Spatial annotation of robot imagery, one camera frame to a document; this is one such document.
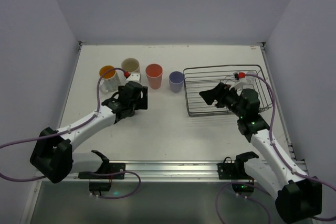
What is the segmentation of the lavender plastic cup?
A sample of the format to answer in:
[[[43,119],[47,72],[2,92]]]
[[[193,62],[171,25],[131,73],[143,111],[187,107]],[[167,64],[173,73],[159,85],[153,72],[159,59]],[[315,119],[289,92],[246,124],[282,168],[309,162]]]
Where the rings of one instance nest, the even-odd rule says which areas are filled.
[[[184,75],[179,71],[171,72],[169,75],[170,90],[179,93],[184,84]]]

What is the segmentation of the clear glass cup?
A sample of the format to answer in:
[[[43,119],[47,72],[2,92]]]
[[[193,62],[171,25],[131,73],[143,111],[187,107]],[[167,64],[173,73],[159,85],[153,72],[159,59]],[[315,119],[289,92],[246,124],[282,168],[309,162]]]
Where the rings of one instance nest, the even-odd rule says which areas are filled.
[[[249,71],[249,72],[246,73],[246,76],[255,78],[256,76],[258,76],[258,74],[253,72],[253,71]]]

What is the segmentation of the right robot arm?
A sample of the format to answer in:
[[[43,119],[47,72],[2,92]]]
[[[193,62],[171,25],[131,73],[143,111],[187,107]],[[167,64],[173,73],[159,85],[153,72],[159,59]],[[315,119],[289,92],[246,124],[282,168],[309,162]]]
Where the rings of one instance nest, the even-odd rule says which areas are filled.
[[[240,133],[266,162],[252,157],[239,161],[237,166],[256,179],[274,199],[277,212],[285,223],[312,218],[322,212],[322,185],[308,179],[279,145],[259,113],[260,101],[255,90],[244,89],[237,93],[234,88],[220,82],[199,95],[207,105],[227,108],[238,117]]]

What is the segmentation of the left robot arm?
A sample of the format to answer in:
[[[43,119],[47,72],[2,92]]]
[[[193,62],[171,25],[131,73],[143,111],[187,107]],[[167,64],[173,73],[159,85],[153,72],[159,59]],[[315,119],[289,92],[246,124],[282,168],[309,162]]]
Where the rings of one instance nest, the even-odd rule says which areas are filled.
[[[148,88],[129,81],[74,125],[42,130],[30,163],[54,184],[73,173],[111,176],[110,161],[101,152],[91,150],[89,153],[74,154],[74,150],[101,130],[134,116],[137,110],[147,108]]]

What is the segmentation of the white floral mug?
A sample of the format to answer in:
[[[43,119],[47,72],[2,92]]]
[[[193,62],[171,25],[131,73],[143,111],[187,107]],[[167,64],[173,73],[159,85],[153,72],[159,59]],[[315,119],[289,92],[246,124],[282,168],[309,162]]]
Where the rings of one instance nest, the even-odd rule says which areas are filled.
[[[99,75],[102,78],[100,90],[103,93],[115,92],[121,84],[117,71],[113,66],[104,66],[100,69]]]

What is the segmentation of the pink plastic cup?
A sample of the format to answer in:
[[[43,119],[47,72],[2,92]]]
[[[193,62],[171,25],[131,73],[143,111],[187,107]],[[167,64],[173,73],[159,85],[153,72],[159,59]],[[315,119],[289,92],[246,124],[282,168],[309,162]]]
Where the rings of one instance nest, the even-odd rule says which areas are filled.
[[[146,67],[145,73],[152,89],[159,89],[162,83],[163,68],[156,63]]]

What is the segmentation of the beige patterned mug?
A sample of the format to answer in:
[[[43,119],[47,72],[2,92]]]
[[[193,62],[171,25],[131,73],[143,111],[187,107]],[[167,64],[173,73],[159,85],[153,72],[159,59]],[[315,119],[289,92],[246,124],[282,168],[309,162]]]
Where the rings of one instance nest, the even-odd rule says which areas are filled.
[[[140,63],[135,58],[127,58],[121,63],[121,68],[129,74],[132,72],[140,73]]]

